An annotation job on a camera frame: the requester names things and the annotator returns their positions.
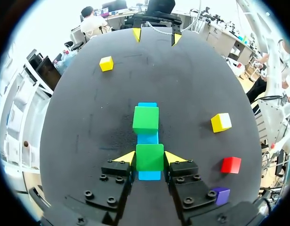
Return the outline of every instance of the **yellow cube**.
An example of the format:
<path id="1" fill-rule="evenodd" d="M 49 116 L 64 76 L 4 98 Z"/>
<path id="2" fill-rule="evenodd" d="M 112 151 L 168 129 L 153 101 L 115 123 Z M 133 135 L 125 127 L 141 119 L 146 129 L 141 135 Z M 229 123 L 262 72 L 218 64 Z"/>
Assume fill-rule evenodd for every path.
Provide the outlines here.
<path id="1" fill-rule="evenodd" d="M 214 133 L 225 131 L 232 127 L 229 113 L 220 113 L 211 119 Z"/>
<path id="2" fill-rule="evenodd" d="M 113 59 L 111 56 L 104 57 L 100 60 L 99 63 L 102 72 L 110 71 L 113 69 Z"/>

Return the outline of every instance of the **white shirt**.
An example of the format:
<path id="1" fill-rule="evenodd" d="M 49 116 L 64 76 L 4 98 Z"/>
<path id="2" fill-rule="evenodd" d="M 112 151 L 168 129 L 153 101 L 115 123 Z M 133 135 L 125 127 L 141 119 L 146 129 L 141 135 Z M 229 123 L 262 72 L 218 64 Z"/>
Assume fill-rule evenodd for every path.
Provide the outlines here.
<path id="1" fill-rule="evenodd" d="M 101 16 L 91 15 L 83 19 L 80 29 L 88 38 L 91 38 L 92 36 L 102 34 L 99 27 L 102 27 L 102 32 L 106 33 L 105 26 L 107 26 L 107 22 Z"/>
<path id="2" fill-rule="evenodd" d="M 283 48 L 283 41 L 280 41 L 278 44 L 280 59 L 281 62 L 281 71 L 282 71 L 282 81 L 286 81 L 288 84 L 288 88 L 285 89 L 285 92 L 288 96 L 290 96 L 290 54 L 286 52 Z"/>

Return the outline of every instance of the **black mat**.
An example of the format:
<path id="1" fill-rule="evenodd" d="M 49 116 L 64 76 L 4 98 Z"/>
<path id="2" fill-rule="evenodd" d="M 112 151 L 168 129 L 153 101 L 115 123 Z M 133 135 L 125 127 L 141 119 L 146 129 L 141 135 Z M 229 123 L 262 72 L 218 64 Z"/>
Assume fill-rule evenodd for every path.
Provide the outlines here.
<path id="1" fill-rule="evenodd" d="M 99 61 L 106 56 L 113 57 L 114 69 L 102 73 Z M 233 72 L 193 32 L 171 47 L 171 36 L 144 28 L 140 43 L 131 29 L 95 37 L 58 83 L 40 147 L 41 180 L 50 203 L 83 194 L 98 181 L 104 161 L 135 150 L 132 118 L 138 102 L 158 103 L 165 151 L 193 159 L 207 185 L 229 187 L 233 204 L 255 200 L 261 174 L 258 130 Z M 214 134 L 210 119 L 217 113 L 229 113 L 233 127 Z M 222 159 L 230 156 L 242 158 L 239 174 L 220 173 Z M 133 184 L 120 225 L 179 225 L 163 179 Z"/>

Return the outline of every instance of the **person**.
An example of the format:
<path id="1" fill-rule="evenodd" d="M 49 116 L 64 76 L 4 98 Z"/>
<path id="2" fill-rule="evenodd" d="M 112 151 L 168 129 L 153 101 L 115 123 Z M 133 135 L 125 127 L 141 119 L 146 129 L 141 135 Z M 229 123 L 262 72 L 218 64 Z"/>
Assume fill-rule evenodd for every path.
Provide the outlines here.
<path id="1" fill-rule="evenodd" d="M 278 42 L 279 54 L 280 54 L 280 62 L 281 62 L 281 73 L 282 73 L 282 88 L 287 89 L 290 88 L 290 46 L 284 40 L 280 40 Z M 261 59 L 257 59 L 256 61 L 260 63 L 260 67 L 263 67 L 263 64 L 268 61 L 268 54 L 265 54 Z M 247 92 L 247 97 L 252 103 L 261 93 L 266 91 L 267 85 L 267 77 L 260 76 L 252 88 Z"/>
<path id="2" fill-rule="evenodd" d="M 94 9 L 91 6 L 85 7 L 81 11 L 83 21 L 80 24 L 81 32 L 85 33 L 90 39 L 95 35 L 100 35 L 110 31 L 110 26 L 101 16 L 94 15 Z"/>

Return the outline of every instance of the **computer monitor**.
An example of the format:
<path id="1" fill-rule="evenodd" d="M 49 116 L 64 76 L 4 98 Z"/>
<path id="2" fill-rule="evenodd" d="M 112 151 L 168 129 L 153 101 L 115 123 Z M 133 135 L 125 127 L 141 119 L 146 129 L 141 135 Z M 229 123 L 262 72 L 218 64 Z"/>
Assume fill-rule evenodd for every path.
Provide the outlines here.
<path id="1" fill-rule="evenodd" d="M 150 0 L 147 7 L 147 14 L 152 14 L 156 11 L 171 14 L 175 6 L 175 0 Z"/>
<path id="2" fill-rule="evenodd" d="M 108 8 L 108 12 L 113 12 L 116 10 L 127 8 L 127 5 L 125 0 L 116 0 L 103 4 L 102 8 Z"/>

